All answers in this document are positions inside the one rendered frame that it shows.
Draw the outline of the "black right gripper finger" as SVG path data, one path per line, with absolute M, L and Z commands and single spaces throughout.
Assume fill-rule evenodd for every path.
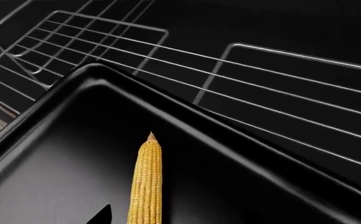
M 106 205 L 102 208 L 86 224 L 111 224 L 111 205 Z

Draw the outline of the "yellow corn cob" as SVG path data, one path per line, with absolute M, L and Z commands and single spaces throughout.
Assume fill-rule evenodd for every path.
M 138 151 L 126 224 L 162 224 L 162 150 L 153 133 Z

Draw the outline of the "black oven baking tray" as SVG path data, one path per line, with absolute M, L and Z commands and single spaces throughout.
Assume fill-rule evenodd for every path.
M 138 149 L 163 224 L 361 224 L 361 186 L 121 70 L 73 70 L 0 132 L 0 224 L 125 224 Z

